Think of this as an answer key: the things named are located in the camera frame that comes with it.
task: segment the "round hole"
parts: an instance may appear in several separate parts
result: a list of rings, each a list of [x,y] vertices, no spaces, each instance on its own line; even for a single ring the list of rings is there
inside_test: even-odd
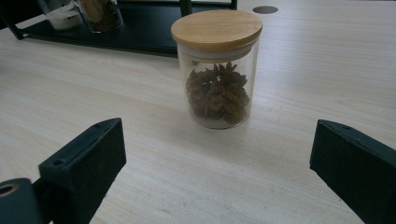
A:
[[[276,13],[278,9],[277,7],[263,6],[263,7],[255,7],[253,8],[253,11],[259,14],[271,14],[271,13]]]
[[[0,187],[0,198],[6,197],[8,194],[14,192],[18,188],[18,184],[7,184]]]
[[[56,160],[56,161],[53,163],[53,165],[55,165],[55,166],[60,166],[60,165],[62,165],[62,164],[64,164],[64,160],[62,160],[62,159]]]

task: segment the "black shelf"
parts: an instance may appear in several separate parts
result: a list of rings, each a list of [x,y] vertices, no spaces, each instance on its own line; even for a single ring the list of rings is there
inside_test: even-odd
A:
[[[56,31],[48,21],[41,21],[24,29],[17,28],[17,32],[20,33],[20,38],[27,36],[97,48],[177,55],[177,44],[171,35],[171,26],[181,18],[179,2],[119,1],[119,9],[123,25],[108,32],[92,33],[85,24],[67,31]],[[193,2],[191,5],[192,13],[212,9],[236,9],[236,1]]]

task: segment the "wood grain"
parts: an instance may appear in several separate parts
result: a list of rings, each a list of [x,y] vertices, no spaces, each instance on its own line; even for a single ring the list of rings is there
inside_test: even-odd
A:
[[[212,131],[188,118],[177,59],[0,31],[0,182],[95,122],[122,118],[127,164],[92,223],[361,220],[309,169],[318,119],[396,148],[392,2],[238,1],[263,20],[251,115]]]
[[[179,19],[171,30],[177,43],[191,49],[224,51],[256,41],[262,20],[245,11],[209,10]]]

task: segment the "wooden lid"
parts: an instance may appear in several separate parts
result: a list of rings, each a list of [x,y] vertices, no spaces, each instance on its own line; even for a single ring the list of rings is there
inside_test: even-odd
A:
[[[209,10],[190,14],[171,28],[178,44],[203,51],[238,49],[256,41],[262,20],[238,10]]]

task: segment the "jar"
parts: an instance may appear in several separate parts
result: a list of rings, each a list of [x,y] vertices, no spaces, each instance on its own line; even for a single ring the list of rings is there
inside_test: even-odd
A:
[[[68,30],[82,24],[74,0],[37,0],[37,3],[55,30]]]
[[[262,20],[244,11],[209,10],[179,19],[171,31],[191,118],[211,129],[245,121]]]
[[[84,21],[94,33],[112,30],[122,25],[117,0],[78,0]]]

